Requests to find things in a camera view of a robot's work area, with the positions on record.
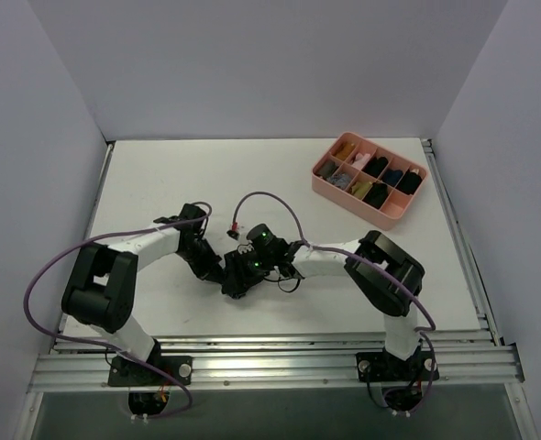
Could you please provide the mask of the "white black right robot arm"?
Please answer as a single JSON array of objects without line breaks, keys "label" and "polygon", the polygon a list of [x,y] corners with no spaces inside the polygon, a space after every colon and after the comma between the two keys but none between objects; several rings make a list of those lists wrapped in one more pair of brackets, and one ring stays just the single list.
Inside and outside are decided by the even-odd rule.
[{"label": "white black right robot arm", "polygon": [[384,367],[395,378],[407,377],[417,367],[416,306],[425,269],[382,232],[340,244],[315,245],[302,239],[288,242],[264,224],[247,235],[248,245],[225,254],[221,292],[243,297],[276,272],[281,279],[348,277],[370,304],[383,314]]}]

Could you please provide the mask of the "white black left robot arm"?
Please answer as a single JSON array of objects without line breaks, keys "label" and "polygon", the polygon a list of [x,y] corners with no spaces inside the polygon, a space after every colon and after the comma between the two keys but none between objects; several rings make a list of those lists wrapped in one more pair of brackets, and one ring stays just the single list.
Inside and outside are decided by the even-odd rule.
[{"label": "white black left robot arm", "polygon": [[202,281],[221,284],[221,258],[200,228],[154,226],[109,245],[89,244],[79,251],[61,300],[61,309],[92,327],[121,352],[132,356],[129,374],[141,384],[161,375],[157,342],[132,315],[138,272],[166,256],[183,259]]}]

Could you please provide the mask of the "navy white striped underwear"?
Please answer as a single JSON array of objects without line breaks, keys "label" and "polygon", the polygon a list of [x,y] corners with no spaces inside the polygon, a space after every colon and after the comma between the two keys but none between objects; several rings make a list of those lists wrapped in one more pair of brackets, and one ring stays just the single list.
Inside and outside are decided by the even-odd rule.
[{"label": "navy white striped underwear", "polygon": [[230,298],[234,300],[237,300],[237,299],[243,298],[245,295],[246,295],[245,291],[238,291],[238,292],[231,292],[227,296],[229,296]]}]

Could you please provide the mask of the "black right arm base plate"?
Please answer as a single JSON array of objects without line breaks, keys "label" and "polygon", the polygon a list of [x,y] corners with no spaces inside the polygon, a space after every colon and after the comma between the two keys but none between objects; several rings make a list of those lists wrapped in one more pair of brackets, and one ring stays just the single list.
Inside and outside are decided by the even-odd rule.
[{"label": "black right arm base plate", "polygon": [[386,350],[358,352],[355,355],[358,377],[362,382],[411,382],[429,380],[434,368],[433,380],[439,379],[439,372],[432,362],[429,350],[416,351],[406,360],[391,355]]}]

